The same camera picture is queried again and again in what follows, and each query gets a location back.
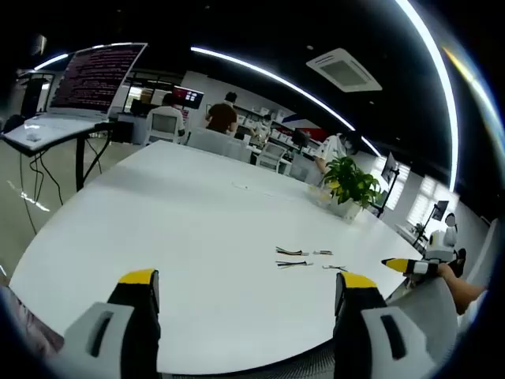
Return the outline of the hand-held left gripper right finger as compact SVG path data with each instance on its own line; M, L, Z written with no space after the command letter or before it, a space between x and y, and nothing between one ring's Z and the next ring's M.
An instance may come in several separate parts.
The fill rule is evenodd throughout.
M424 378L436 367L421 329L351 272L336 275L334 356L335 378Z

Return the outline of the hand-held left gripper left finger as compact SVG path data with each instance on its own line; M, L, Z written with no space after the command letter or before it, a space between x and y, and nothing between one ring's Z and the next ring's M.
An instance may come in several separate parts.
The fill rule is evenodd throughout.
M125 274L65 331L63 377L160 377L159 272Z

